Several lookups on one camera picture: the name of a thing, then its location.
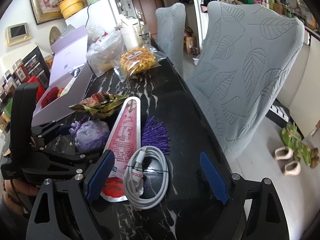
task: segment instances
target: open box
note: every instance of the open box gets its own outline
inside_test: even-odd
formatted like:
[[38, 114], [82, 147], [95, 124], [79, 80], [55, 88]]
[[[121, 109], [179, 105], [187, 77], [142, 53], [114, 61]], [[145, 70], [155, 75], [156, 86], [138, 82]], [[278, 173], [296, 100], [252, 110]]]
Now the open box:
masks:
[[[81, 26], [52, 45], [55, 57], [52, 64], [50, 85], [36, 105], [33, 113], [32, 126], [46, 122], [58, 121], [74, 111], [69, 106], [80, 103], [86, 93], [92, 71], [86, 60], [88, 33]], [[72, 80], [74, 69], [80, 68], [80, 72], [65, 95], [57, 98], [52, 103], [42, 108], [41, 102], [49, 91], [58, 87], [65, 88]]]

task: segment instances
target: coiled white cable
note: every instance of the coiled white cable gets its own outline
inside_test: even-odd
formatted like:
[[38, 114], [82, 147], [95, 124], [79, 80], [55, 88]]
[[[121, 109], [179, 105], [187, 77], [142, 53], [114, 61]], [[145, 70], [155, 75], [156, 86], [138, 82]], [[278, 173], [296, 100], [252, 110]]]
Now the coiled white cable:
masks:
[[[161, 188], [159, 192], [156, 194], [156, 196], [149, 199], [143, 199], [139, 197], [138, 193], [136, 192], [132, 177], [132, 168], [137, 167], [137, 160], [139, 161], [139, 163], [142, 163], [144, 157], [152, 157], [158, 160], [163, 170], [163, 180]], [[150, 209], [158, 205], [164, 198], [165, 193], [167, 192], [168, 183], [169, 174], [167, 161], [163, 152], [159, 148], [154, 146], [141, 147], [132, 155], [128, 163], [127, 169], [124, 173], [123, 186], [125, 196], [134, 207], [139, 209]]]

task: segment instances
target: charging cable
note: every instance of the charging cable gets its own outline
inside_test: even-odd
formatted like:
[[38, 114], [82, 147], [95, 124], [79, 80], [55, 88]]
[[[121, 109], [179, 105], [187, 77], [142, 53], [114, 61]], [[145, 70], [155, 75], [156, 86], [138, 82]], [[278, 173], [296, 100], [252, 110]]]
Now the charging cable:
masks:
[[[160, 162], [163, 170], [163, 180], [159, 192], [153, 198], [140, 198], [135, 182], [142, 180], [142, 162], [145, 157], [152, 157]], [[139, 209], [150, 209], [158, 205], [167, 192], [169, 183], [168, 165], [163, 152], [154, 146], [146, 146], [138, 149], [131, 157], [124, 173], [124, 193], [129, 202]]]

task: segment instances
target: gray chair cover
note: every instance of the gray chair cover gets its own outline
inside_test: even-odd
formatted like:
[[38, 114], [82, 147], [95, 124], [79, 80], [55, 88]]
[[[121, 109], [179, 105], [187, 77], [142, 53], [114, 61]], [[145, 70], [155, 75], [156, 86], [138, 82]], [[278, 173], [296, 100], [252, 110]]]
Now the gray chair cover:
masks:
[[180, 76], [183, 77], [183, 37], [186, 10], [182, 3], [156, 10], [158, 35], [156, 43], [169, 57]]
[[302, 47], [304, 26], [260, 4], [214, 1], [208, 13], [202, 56], [187, 84], [230, 162], [276, 99]]

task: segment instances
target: white refrigerator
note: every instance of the white refrigerator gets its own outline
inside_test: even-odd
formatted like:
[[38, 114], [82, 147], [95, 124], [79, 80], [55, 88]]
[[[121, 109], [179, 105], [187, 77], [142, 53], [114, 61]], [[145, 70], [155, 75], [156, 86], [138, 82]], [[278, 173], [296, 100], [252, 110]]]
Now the white refrigerator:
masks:
[[100, 0], [66, 19], [66, 23], [75, 28], [87, 23], [87, 30], [91, 25], [98, 25], [107, 33], [111, 33], [118, 24], [121, 24], [121, 19], [115, 0]]

